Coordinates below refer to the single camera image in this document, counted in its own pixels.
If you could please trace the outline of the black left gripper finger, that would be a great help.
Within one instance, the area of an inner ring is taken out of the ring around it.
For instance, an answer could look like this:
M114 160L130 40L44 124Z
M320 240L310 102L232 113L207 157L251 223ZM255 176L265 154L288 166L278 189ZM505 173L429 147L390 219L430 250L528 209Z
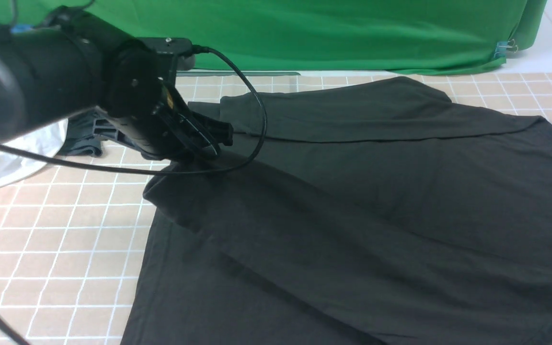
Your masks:
M232 124L208 118L208 116L204 115L195 115L195 120L197 120L200 126L199 131L208 134L212 139L216 140L216 143L227 147L233 145L234 129Z
M216 160L221 155L219 144L205 129L193 126L180 127L180 142L192 154L203 160Z

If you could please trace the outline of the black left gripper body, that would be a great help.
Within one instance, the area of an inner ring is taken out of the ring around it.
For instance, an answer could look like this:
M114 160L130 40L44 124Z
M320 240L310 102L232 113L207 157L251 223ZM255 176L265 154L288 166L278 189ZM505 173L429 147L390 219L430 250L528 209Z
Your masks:
M173 116L159 59L141 41L125 41L103 62L95 138L138 151L147 160L189 160L193 153L167 126Z

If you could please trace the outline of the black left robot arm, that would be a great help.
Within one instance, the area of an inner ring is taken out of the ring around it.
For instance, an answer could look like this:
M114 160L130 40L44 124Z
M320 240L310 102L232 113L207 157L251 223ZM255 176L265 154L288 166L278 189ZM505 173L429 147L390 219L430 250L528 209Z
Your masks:
M94 135L145 159L216 159L232 125L192 111L161 72L155 49L83 7L23 33L0 24L0 144L98 110Z

